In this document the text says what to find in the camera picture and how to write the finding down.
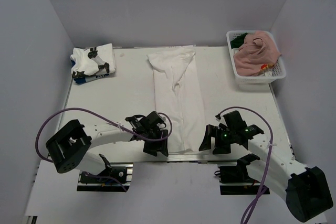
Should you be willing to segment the dark green t-shirt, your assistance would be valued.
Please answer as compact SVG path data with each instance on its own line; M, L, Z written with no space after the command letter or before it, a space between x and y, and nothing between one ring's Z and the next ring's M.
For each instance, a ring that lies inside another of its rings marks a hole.
M245 37L248 35L248 33L241 34L234 38L232 41L230 41L230 45L232 48L239 48L241 47L245 42Z

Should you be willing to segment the white red-print t-shirt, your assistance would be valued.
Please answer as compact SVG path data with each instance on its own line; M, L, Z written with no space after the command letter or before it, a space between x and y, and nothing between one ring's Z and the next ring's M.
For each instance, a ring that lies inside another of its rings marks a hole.
M206 118L194 46L148 54L153 68L155 108L172 121L170 153L196 152L202 143Z

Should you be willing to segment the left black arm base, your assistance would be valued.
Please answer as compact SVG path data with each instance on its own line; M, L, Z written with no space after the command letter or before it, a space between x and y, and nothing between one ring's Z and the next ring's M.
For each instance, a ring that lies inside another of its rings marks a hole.
M97 177L81 172L77 183L77 191L125 193L131 184L132 164L111 165L111 169Z

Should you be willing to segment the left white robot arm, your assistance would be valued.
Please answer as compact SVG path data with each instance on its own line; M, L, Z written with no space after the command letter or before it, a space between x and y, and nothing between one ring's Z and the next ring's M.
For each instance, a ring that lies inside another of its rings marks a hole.
M90 149L111 143L143 141L143 151L152 156L168 156L168 138L172 133L170 118L156 111L147 116L136 114L121 122L85 126L74 119L65 124L47 142L49 156L60 174L77 169L87 177L104 182L116 179L111 163L103 154Z

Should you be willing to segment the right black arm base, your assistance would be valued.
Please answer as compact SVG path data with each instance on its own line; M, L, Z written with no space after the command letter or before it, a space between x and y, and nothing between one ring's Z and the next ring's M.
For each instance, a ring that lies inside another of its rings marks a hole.
M236 166L219 166L214 172L222 196L257 195L259 181L244 177Z

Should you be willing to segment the pink t-shirt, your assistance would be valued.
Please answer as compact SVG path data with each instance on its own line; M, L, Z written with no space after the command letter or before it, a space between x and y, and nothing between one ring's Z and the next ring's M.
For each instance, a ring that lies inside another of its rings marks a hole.
M265 31L256 31L245 36L233 60L239 76L256 77L272 68L280 56L273 39Z

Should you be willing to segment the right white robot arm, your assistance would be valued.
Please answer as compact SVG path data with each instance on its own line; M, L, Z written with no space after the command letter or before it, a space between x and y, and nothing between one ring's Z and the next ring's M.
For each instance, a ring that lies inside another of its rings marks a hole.
M214 139L214 155L229 154L233 144L244 147L248 154L239 158L235 166L219 167L215 176L221 183L259 182L257 196L243 214L242 223L250 218L258 199L267 190L275 192L300 222L307 222L333 207L324 172L316 166L309 168L284 153L274 143L273 133L266 139L260 127L247 125L239 107L232 107L231 112L224 109L216 119L217 126L206 126L199 150L210 150L211 139Z

